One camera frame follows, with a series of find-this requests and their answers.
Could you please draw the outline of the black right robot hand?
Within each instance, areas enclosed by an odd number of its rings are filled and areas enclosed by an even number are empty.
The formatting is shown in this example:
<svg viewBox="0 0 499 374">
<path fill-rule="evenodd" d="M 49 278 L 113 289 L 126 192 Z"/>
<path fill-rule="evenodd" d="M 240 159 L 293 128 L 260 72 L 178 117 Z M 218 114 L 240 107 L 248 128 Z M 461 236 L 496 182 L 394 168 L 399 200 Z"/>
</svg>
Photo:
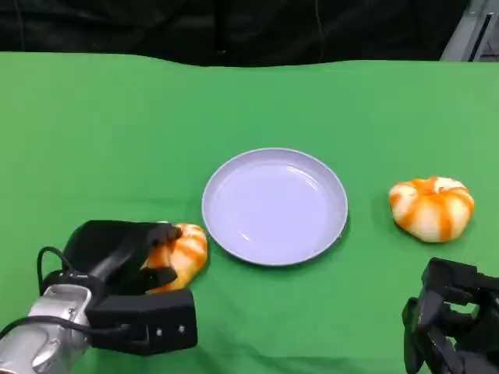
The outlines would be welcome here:
<svg viewBox="0 0 499 374">
<path fill-rule="evenodd" d="M 402 311 L 407 373 L 498 372 L 498 279 L 432 258 Z"/>
</svg>

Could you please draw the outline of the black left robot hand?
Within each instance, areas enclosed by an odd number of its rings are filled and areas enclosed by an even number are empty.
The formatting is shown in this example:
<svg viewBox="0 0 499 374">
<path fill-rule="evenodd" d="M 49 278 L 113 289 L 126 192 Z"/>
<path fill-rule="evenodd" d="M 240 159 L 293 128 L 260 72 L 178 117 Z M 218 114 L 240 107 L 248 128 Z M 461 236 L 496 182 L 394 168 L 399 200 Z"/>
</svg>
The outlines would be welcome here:
<svg viewBox="0 0 499 374">
<path fill-rule="evenodd" d="M 63 254 L 74 270 L 97 278 L 112 294 L 142 295 L 177 278 L 167 260 L 147 261 L 181 234 L 170 223 L 92 220 L 72 233 Z"/>
</svg>

